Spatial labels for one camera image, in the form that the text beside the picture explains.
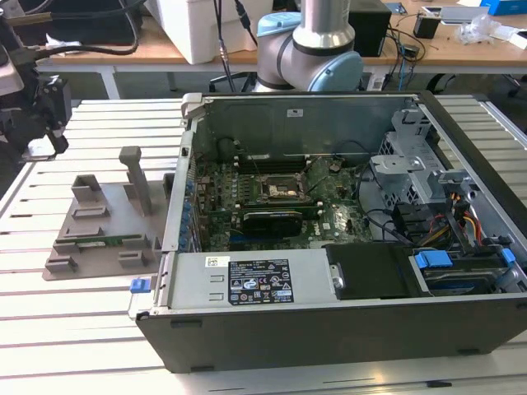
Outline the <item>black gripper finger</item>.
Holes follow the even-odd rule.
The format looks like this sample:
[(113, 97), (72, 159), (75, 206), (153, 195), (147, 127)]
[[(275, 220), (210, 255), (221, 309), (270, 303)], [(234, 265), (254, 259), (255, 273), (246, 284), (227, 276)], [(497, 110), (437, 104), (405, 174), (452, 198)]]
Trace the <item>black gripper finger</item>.
[(46, 136), (54, 149), (54, 154), (63, 154), (68, 149), (68, 140), (63, 135), (63, 130), (48, 131)]

